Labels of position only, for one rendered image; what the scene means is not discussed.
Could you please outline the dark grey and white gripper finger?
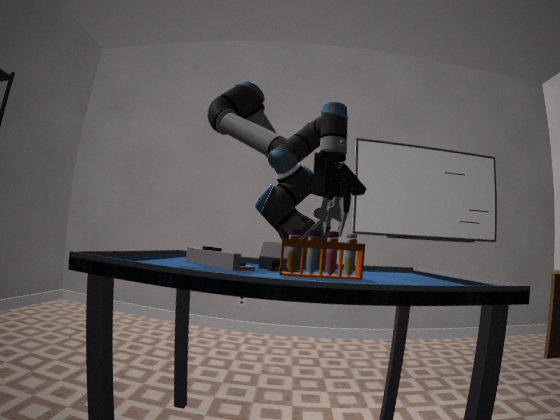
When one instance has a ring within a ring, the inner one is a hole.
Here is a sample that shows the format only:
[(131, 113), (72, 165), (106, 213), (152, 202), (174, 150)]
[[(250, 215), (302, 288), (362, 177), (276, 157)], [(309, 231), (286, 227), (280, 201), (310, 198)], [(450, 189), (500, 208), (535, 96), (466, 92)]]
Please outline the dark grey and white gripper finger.
[(314, 217), (323, 221), (324, 236), (326, 236), (326, 232), (329, 231), (331, 228), (330, 223), (332, 218), (329, 217), (327, 210), (332, 205), (333, 205), (333, 201), (330, 198), (330, 196), (329, 197), (323, 196), (321, 207), (315, 209), (313, 212)]
[(339, 197), (334, 197), (333, 206), (329, 207), (327, 212), (328, 215), (339, 221), (338, 226), (338, 236), (342, 235), (345, 221), (349, 212), (351, 202), (350, 186), (345, 185), (345, 189), (340, 194)]

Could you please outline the blue flat work mat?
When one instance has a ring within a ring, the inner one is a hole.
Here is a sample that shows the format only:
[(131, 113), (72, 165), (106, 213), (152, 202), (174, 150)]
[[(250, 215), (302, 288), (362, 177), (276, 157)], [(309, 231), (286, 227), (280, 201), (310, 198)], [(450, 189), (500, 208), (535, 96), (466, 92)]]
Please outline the blue flat work mat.
[[(323, 282), (344, 282), (344, 283), (366, 283), (366, 284), (398, 284), (398, 285), (405, 285), (406, 283), (408, 283), (408, 285), (461, 285), (461, 286), (465, 286), (463, 284), (459, 284), (459, 283), (453, 283), (453, 282), (449, 282), (446, 281), (444, 282), (444, 280), (437, 280), (435, 278), (430, 278), (426, 277), (426, 276), (422, 276), (416, 280), (413, 280), (417, 277), (419, 277), (420, 275), (416, 275), (416, 274), (412, 274), (406, 278), (404, 278), (403, 280), (400, 280), (401, 278), (407, 276), (410, 273), (399, 273), (396, 276), (393, 276), (391, 278), (389, 278), (388, 280), (384, 280), (386, 278), (388, 278), (389, 276), (395, 274), (392, 272), (385, 272), (383, 274), (379, 274), (378, 276), (374, 277), (374, 278), (370, 278), (369, 280), (362, 282), (366, 279), (368, 279), (369, 277), (375, 275), (378, 272), (363, 272), (363, 278), (362, 279), (346, 279), (343, 281), (340, 281), (342, 279), (339, 278), (320, 278), (320, 277), (314, 277), (314, 278), (309, 278), (309, 277), (303, 277), (303, 276), (289, 276), (289, 275), (279, 275), (279, 271), (267, 271), (268, 269), (259, 269), (257, 264), (248, 264), (246, 263), (247, 266), (253, 266), (255, 267), (255, 271), (234, 271), (234, 272), (230, 272), (228, 270), (223, 270), (221, 268), (216, 268), (216, 267), (211, 267), (211, 266), (206, 266), (206, 265), (201, 265), (201, 264), (196, 264), (196, 263), (192, 263), (192, 262), (187, 262), (186, 261), (186, 257), (179, 257), (179, 259), (185, 261), (186, 263), (192, 265), (193, 267), (202, 270), (202, 271), (210, 271), (210, 272), (219, 272), (219, 273), (230, 273), (230, 274), (242, 274), (242, 275), (247, 275), (247, 276), (257, 276), (257, 277), (268, 277), (268, 278), (280, 278), (280, 279), (293, 279), (293, 280), (311, 280), (311, 281), (323, 281)], [(166, 264), (163, 264), (162, 262), (159, 262), (158, 260), (145, 260), (144, 262), (146, 263), (150, 263), (150, 264), (157, 264), (157, 265), (166, 265), (166, 266), (171, 266), (171, 267), (178, 267), (178, 268), (187, 268), (187, 269), (195, 269), (192, 268), (191, 266), (188, 266), (186, 264), (183, 264), (182, 262), (179, 262), (177, 260), (174, 260), (173, 258), (168, 258), (168, 259), (159, 259), (161, 261), (163, 261)], [(167, 265), (168, 264), (168, 265)], [(305, 279), (308, 278), (308, 279)], [(428, 279), (428, 280), (426, 280)], [(384, 281), (382, 281), (384, 280)], [(399, 282), (396, 282), (398, 281)], [(412, 281), (413, 280), (413, 281)], [(426, 281), (424, 281), (426, 280)], [(436, 281), (437, 280), (437, 281)], [(381, 282), (382, 281), (382, 282)], [(412, 281), (412, 282), (410, 282)], [(424, 282), (422, 282), (424, 281)], [(435, 282), (434, 282), (435, 281)], [(379, 283), (380, 282), (380, 283)], [(395, 282), (395, 283), (394, 283)], [(433, 283), (432, 283), (433, 282)], [(419, 284), (420, 283), (420, 284)], [(431, 283), (431, 284), (430, 284)], [(442, 283), (442, 284), (441, 284)], [(452, 283), (452, 284), (451, 284)]]

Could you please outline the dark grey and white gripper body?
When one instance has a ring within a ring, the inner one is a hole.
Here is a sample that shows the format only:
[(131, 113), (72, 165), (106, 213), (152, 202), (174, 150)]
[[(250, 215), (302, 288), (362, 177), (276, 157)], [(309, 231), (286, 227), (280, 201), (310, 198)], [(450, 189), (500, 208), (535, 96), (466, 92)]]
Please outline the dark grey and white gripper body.
[(347, 177), (338, 170), (340, 162), (344, 161), (346, 161), (346, 155), (341, 152), (321, 151), (315, 153), (314, 173), (310, 175), (309, 179), (309, 194), (321, 197), (330, 196), (331, 199), (334, 197), (340, 198), (345, 185), (348, 185)]

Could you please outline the black table edge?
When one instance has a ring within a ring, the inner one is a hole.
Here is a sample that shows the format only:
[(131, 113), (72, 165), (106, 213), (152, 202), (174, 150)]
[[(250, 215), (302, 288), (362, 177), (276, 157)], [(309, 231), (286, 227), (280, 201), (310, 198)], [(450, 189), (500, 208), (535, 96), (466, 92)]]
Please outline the black table edge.
[(268, 277), (210, 272), (210, 271), (178, 268), (178, 267), (104, 257), (110, 255), (137, 255), (137, 254), (162, 254), (162, 253), (185, 253), (186, 254), (187, 251), (183, 251), (183, 250), (70, 251), (69, 256), (75, 258), (81, 258), (81, 259), (87, 259), (87, 260), (93, 260), (93, 261), (99, 261), (99, 262), (105, 262), (105, 263), (111, 263), (111, 264), (117, 264), (117, 265), (129, 266), (129, 267), (136, 267), (142, 269), (149, 269), (155, 271), (183, 274), (183, 275), (232, 280), (232, 281), (262, 283), (262, 284), (299, 286), (299, 287), (353, 289), (353, 290), (382, 290), (382, 291), (530, 291), (530, 286), (528, 285), (525, 286), (522, 284), (470, 277), (470, 276), (432, 271), (432, 270), (426, 270), (426, 269), (420, 269), (414, 267), (387, 267), (387, 266), (365, 266), (365, 265), (363, 266), (363, 268), (370, 268), (370, 269), (416, 270), (425, 273), (427, 272), (431, 274), (437, 274), (437, 275), (442, 275), (447, 277), (453, 277), (453, 278), (458, 278), (463, 280), (486, 283), (491, 285), (500, 285), (500, 286), (396, 285), (396, 284), (365, 284), (365, 283), (342, 283), (342, 282), (293, 280), (293, 279), (268, 278)]

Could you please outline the white button housing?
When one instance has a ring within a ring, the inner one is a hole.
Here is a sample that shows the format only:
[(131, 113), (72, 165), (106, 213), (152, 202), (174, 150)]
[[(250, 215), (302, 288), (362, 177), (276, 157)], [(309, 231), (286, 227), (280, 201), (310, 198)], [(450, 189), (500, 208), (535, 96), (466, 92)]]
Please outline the white button housing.
[[(259, 269), (268, 269), (267, 271), (276, 271), (276, 272), (277, 270), (278, 271), (280, 270), (281, 245), (282, 243), (277, 243), (277, 242), (263, 243), (261, 253), (259, 256)], [(290, 272), (287, 268), (287, 254), (288, 254), (288, 247), (284, 246), (282, 271)], [(299, 248), (298, 267), (295, 270), (295, 272), (300, 271), (301, 255), (302, 255), (302, 250), (301, 248)]]

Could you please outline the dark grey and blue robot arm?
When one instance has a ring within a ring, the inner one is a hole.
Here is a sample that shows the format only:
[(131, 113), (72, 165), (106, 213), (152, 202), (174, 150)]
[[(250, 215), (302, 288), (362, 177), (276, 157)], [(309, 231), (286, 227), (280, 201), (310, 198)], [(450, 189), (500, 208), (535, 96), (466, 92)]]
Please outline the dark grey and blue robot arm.
[(310, 195), (309, 179), (313, 174), (299, 162), (319, 146), (320, 151), (347, 154), (347, 107), (335, 101), (324, 103), (321, 116), (286, 139), (276, 133), (264, 114), (264, 99), (257, 85), (244, 81), (212, 101), (208, 120), (218, 133), (228, 133), (268, 156), (279, 184), (267, 187), (255, 207), (281, 240), (289, 239), (289, 229), (301, 230), (301, 238), (315, 222), (295, 208)]

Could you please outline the orange tube rack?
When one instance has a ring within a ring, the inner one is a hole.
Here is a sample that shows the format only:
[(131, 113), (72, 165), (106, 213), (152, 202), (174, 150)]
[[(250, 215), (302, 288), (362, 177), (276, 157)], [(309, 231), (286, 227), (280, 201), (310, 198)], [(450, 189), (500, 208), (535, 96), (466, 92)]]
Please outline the orange tube rack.
[[(319, 240), (319, 238), (314, 238), (314, 237), (311, 237), (311, 240), (299, 240), (299, 236), (291, 236), (291, 239), (282, 238), (282, 245), (281, 245), (282, 261), (281, 261), (281, 258), (280, 258), (279, 275), (303, 276), (303, 277), (320, 277), (320, 278), (339, 278), (339, 279), (362, 279), (363, 278), (365, 244), (358, 244), (357, 240), (349, 240), (349, 243), (338, 242), (338, 239), (330, 239), (330, 242), (318, 241), (318, 240)], [(282, 272), (284, 246), (302, 247), (300, 273)], [(303, 262), (304, 262), (304, 250), (305, 250), (305, 248), (321, 249), (320, 266), (319, 266), (319, 275), (320, 276), (315, 276), (315, 275), (318, 275), (318, 274), (303, 273)], [(339, 250), (339, 262), (338, 262), (338, 273), (337, 273), (337, 275), (322, 276), (324, 249)], [(341, 275), (342, 274), (342, 262), (343, 262), (343, 250), (357, 251), (356, 270), (355, 270), (355, 276), (353, 276), (353, 277), (357, 277), (357, 278), (346, 278), (348, 276)], [(358, 251), (362, 251), (362, 252), (358, 252)], [(321, 258), (322, 258), (322, 264), (321, 264)], [(286, 273), (286, 274), (282, 274), (282, 273)]]

